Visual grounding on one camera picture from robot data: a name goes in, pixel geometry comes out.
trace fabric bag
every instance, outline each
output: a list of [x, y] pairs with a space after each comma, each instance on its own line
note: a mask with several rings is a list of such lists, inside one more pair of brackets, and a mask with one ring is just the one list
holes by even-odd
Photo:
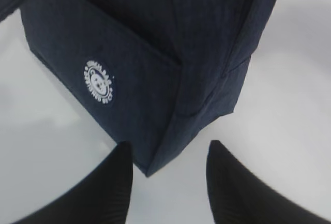
[[17, 0], [10, 9], [20, 5], [31, 51], [116, 142], [131, 142], [151, 176], [233, 112], [275, 1]]

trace navy blue bag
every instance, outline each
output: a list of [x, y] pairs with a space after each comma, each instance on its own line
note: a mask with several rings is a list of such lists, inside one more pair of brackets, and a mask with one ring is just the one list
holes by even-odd
[[150, 176], [233, 112], [275, 1], [26, 0], [20, 10], [32, 52]]

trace bag pocket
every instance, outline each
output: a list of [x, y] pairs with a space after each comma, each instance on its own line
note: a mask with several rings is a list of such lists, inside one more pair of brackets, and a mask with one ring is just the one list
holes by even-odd
[[[132, 143], [144, 171], [174, 110], [180, 66], [87, 0], [28, 0], [21, 15], [31, 50], [116, 142]], [[111, 81], [107, 103], [102, 88], [89, 90], [91, 62]]]

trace white circular logo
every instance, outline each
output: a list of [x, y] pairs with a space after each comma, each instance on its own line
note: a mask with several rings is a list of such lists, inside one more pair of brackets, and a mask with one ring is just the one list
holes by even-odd
[[111, 102], [114, 97], [112, 80], [107, 75], [106, 70], [102, 70], [102, 66], [98, 62], [88, 61], [85, 66], [84, 76], [88, 90], [98, 102], [103, 104]]

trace white floor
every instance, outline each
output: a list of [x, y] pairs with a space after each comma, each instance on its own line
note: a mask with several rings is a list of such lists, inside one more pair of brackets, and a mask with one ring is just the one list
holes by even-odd
[[[330, 22], [331, 0], [279, 0], [235, 113], [201, 131], [153, 177], [135, 168], [127, 223], [213, 223], [205, 181], [212, 139], [331, 220]], [[0, 113], [0, 224], [63, 194], [115, 145], [31, 55], [18, 12], [0, 25]]]

